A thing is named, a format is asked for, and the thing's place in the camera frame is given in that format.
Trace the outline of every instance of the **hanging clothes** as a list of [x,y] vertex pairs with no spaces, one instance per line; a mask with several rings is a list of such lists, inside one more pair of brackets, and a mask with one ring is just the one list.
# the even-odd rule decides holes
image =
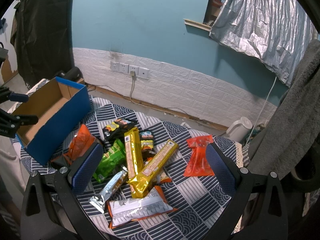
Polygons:
[[10,43],[29,87],[71,69],[68,0],[19,0]]

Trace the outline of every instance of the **blue clamp handle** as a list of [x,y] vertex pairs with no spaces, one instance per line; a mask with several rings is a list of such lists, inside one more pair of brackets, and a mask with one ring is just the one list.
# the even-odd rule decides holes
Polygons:
[[9,99],[10,101],[13,101],[13,102],[22,102],[22,103],[25,103],[25,102],[28,102],[29,97],[28,97],[28,95],[25,95],[25,94],[11,93],[11,94],[8,96],[8,99]]

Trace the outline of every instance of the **screw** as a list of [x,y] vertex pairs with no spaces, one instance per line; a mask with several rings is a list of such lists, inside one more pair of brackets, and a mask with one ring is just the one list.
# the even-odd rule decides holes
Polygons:
[[31,172],[31,177],[34,177],[34,176],[36,176],[38,174],[38,171],[33,171],[33,172]]
[[273,177],[273,178],[276,178],[277,174],[274,171],[272,171],[272,172],[270,172],[270,176]]
[[66,173],[68,171],[68,168],[67,167],[62,167],[60,169],[60,173]]
[[243,174],[247,174],[249,171],[247,168],[242,167],[242,168],[240,168],[240,172]]

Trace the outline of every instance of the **gray blanket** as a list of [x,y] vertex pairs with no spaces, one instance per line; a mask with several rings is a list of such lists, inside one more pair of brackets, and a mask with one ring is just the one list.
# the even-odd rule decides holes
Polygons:
[[320,132],[320,41],[313,40],[298,64],[292,85],[267,127],[251,142],[248,169],[282,179],[302,159]]

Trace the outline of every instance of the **patterned bedsheet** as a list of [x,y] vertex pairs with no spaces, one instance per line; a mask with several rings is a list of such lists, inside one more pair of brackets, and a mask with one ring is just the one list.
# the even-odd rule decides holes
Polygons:
[[[39,82],[39,84],[29,91],[29,94],[39,89],[46,82],[47,80]],[[106,99],[90,96],[90,103],[91,111],[80,123],[84,123],[90,132],[98,138],[103,139],[102,128],[106,124],[111,123],[116,118],[122,117],[137,120],[139,130],[151,130],[155,136],[155,149],[157,151],[169,138],[179,144],[179,150],[169,159],[164,167],[165,172],[173,182],[161,185],[169,205],[178,209],[176,212],[130,222],[111,230],[108,227],[111,221],[109,213],[101,214],[89,204],[90,197],[95,192],[99,192],[105,185],[105,183],[99,184],[95,179],[92,179],[84,194],[79,195],[77,199],[95,225],[101,231],[116,235],[120,239],[201,239],[215,223],[230,199],[228,195],[223,193],[215,176],[183,176],[191,155],[191,149],[188,148],[186,139],[206,135],[206,133],[185,128],[171,122],[161,121],[155,117],[146,116],[143,113],[113,104]],[[71,140],[78,128],[79,125],[68,135],[52,156],[53,158],[68,151]],[[222,137],[214,137],[214,141],[226,156],[231,157],[238,166],[242,166],[241,145],[239,143]],[[21,148],[17,139],[12,139],[12,144],[21,162],[29,172],[37,170],[41,174],[47,174],[56,171],[49,163],[46,166],[41,166],[37,163]],[[129,185],[125,184],[113,195],[112,200],[130,197]]]

